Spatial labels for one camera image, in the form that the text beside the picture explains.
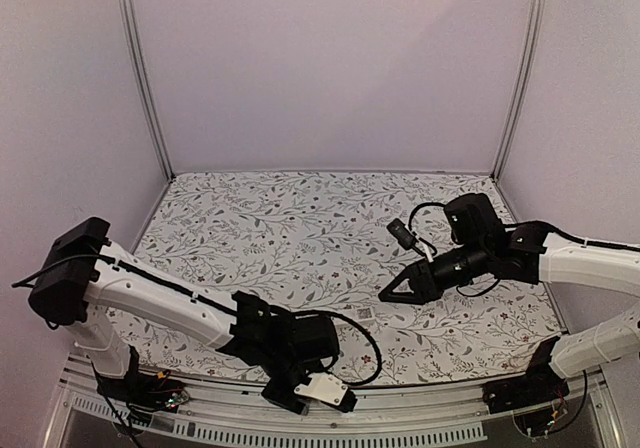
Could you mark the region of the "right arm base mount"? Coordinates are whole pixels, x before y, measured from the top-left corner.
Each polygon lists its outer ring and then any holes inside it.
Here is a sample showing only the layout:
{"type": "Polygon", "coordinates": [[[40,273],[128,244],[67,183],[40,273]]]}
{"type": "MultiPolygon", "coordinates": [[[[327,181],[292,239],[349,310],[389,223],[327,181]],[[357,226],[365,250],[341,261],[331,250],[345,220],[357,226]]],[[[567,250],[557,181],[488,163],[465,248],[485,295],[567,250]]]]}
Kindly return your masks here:
{"type": "Polygon", "coordinates": [[[551,352],[560,337],[543,341],[522,375],[494,380],[482,386],[482,400],[491,414],[551,402],[569,394],[565,378],[551,368],[551,352]]]}

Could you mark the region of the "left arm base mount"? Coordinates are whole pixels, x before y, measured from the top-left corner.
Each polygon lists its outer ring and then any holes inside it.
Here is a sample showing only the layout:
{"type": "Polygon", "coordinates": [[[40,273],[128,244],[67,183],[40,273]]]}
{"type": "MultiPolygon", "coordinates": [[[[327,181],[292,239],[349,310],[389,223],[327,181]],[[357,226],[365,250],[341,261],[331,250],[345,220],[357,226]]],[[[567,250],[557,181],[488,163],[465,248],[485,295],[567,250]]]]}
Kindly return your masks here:
{"type": "Polygon", "coordinates": [[[190,399],[185,384],[174,379],[170,370],[155,374],[141,372],[139,354],[132,346],[129,347],[129,361],[122,377],[106,376],[97,370],[94,370],[94,376],[100,395],[124,402],[136,410],[175,413],[190,399]]]}

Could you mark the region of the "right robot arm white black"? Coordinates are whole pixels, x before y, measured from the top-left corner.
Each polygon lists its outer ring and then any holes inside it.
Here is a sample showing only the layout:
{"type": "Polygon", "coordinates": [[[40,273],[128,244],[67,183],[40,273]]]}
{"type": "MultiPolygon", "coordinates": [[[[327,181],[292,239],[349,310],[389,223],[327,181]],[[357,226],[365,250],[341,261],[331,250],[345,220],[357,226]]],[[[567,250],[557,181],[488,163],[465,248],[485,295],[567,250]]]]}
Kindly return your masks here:
{"type": "MultiPolygon", "coordinates": [[[[504,223],[490,199],[469,193],[442,207],[454,249],[422,257],[379,294],[386,303],[425,305],[451,288],[485,274],[528,284],[568,283],[639,294],[639,250],[620,243],[579,238],[543,221],[504,223]]],[[[639,350],[639,307],[573,335],[542,342],[532,355],[517,395],[537,404],[564,380],[639,350]]]]}

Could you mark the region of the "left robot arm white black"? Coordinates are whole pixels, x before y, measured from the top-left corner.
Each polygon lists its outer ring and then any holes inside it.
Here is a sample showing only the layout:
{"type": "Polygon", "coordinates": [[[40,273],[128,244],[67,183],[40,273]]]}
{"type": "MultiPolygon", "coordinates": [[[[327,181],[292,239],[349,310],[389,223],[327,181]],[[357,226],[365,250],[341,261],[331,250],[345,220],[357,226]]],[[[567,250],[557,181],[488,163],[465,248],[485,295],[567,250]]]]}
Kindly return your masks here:
{"type": "Polygon", "coordinates": [[[40,270],[15,282],[50,327],[63,327],[90,360],[98,392],[135,414],[176,412],[189,400],[183,382],[163,369],[140,370],[138,351],[116,332],[107,309],[118,309],[259,367],[268,377],[262,397],[298,415],[316,400],[350,412],[356,397],[323,360],[339,342],[324,314],[295,315],[256,295],[233,294],[181,281],[143,263],[108,237],[109,223],[91,217],[58,237],[40,270]]]}

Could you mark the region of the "white remote control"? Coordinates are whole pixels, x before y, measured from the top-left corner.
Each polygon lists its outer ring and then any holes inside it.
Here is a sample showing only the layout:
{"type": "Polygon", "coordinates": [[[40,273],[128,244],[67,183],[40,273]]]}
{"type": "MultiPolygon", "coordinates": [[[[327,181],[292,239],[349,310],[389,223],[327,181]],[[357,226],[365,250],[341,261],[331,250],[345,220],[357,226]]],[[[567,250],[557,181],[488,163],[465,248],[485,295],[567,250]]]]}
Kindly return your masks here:
{"type": "Polygon", "coordinates": [[[355,308],[351,311],[351,317],[358,323],[372,324],[375,321],[375,312],[369,307],[355,308]]]}

